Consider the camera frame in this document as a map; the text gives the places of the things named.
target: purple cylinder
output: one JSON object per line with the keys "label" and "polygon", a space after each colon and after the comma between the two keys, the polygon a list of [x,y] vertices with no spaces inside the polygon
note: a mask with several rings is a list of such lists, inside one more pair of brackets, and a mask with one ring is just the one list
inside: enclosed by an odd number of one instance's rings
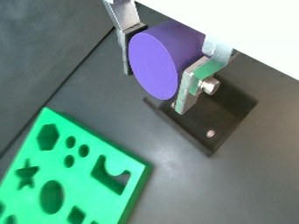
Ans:
{"label": "purple cylinder", "polygon": [[139,32],[128,44],[128,59],[144,90],[157,99],[173,97],[183,70],[203,56],[204,34],[176,21]]}

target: screw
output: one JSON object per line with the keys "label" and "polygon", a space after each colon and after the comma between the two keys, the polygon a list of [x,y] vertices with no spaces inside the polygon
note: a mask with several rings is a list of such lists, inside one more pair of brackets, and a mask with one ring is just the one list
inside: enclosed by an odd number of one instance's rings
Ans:
{"label": "screw", "polygon": [[213,137],[215,136],[215,130],[211,129],[208,132],[207,132],[207,137]]}
{"label": "screw", "polygon": [[213,95],[220,87],[220,82],[213,78],[208,77],[199,82],[199,89],[208,95]]}

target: cutout hole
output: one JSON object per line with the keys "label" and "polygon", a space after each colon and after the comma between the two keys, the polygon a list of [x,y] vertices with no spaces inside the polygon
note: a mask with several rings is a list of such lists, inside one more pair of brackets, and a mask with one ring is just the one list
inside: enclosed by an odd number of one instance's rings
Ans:
{"label": "cutout hole", "polygon": [[71,149],[75,146],[75,144],[76,144],[76,138],[73,136],[69,136],[67,138],[65,144],[67,144],[67,147]]}
{"label": "cutout hole", "polygon": [[64,158],[64,164],[68,168],[71,168],[75,164],[75,158],[72,155],[68,155],[65,158]]}
{"label": "cutout hole", "polygon": [[37,135],[37,143],[40,145],[41,151],[51,151],[59,140],[60,133],[55,124],[45,124],[41,127],[41,131]]}
{"label": "cutout hole", "polygon": [[127,182],[129,180],[131,174],[128,171],[124,171],[117,176],[111,176],[105,170],[105,160],[104,156],[97,158],[97,162],[91,172],[91,176],[105,185],[116,194],[121,195],[125,190]]}
{"label": "cutout hole", "polygon": [[16,216],[15,215],[9,215],[5,220],[4,220],[4,224],[16,224]]}
{"label": "cutout hole", "polygon": [[56,214],[61,209],[63,201],[64,192],[61,184],[57,181],[51,180],[41,188],[40,202],[43,211],[47,214]]}
{"label": "cutout hole", "polygon": [[21,190],[25,186],[33,188],[33,175],[40,170],[39,166],[32,166],[29,158],[25,159],[24,167],[15,171],[16,176],[20,178],[17,190]]}
{"label": "cutout hole", "polygon": [[83,144],[79,147],[79,155],[84,158],[88,154],[89,154],[89,147],[85,144]]}
{"label": "cutout hole", "polygon": [[80,209],[75,206],[71,209],[68,221],[71,224],[81,224],[85,219],[85,214],[80,211]]}
{"label": "cutout hole", "polygon": [[4,212],[5,212],[5,204],[0,201],[0,218],[3,217]]}

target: green foam board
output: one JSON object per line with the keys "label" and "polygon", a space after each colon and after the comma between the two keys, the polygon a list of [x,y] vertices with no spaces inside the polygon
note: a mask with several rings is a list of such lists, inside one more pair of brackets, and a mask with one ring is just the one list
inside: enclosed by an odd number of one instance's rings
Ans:
{"label": "green foam board", "polygon": [[0,223],[125,223],[151,165],[44,108],[0,185]]}

